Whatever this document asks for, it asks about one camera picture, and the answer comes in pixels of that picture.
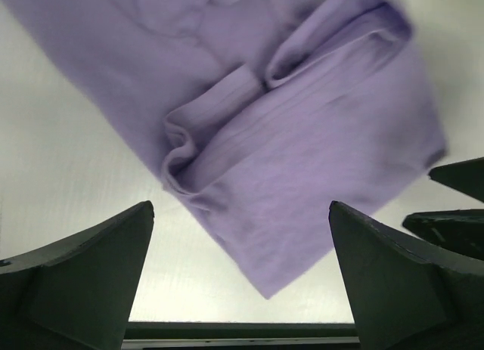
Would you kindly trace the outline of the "purple t shirt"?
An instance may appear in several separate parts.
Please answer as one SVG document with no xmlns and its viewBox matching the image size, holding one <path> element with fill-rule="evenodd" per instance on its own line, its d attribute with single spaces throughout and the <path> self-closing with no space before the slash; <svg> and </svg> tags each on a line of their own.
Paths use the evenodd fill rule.
<svg viewBox="0 0 484 350">
<path fill-rule="evenodd" d="M 270 298 L 446 152 L 401 0 L 2 0 Z"/>
</svg>

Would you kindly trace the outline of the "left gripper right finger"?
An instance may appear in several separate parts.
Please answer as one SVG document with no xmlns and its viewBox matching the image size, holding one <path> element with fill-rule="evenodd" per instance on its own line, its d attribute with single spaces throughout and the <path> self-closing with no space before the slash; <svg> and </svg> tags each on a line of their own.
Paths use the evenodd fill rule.
<svg viewBox="0 0 484 350">
<path fill-rule="evenodd" d="M 363 349 L 483 347 L 483 260 L 341 202 L 329 223 Z"/>
</svg>

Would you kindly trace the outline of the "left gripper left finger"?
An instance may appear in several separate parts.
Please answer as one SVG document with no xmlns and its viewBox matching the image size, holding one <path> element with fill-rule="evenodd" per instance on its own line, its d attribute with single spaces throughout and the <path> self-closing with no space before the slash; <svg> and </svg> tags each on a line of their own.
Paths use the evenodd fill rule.
<svg viewBox="0 0 484 350">
<path fill-rule="evenodd" d="M 3 349 L 119 349 L 154 227 L 140 202 L 1 261 Z"/>
</svg>

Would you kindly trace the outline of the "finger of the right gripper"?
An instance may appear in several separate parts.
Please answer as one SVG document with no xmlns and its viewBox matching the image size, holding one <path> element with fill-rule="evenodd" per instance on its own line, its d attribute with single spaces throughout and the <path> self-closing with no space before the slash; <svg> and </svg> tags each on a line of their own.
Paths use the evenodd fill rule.
<svg viewBox="0 0 484 350">
<path fill-rule="evenodd" d="M 402 226 L 422 240 L 452 252 L 483 260 L 483 210 L 417 212 Z"/>
<path fill-rule="evenodd" d="M 482 157 L 437 166 L 430 170 L 431 180 L 483 202 L 484 159 Z"/>
</svg>

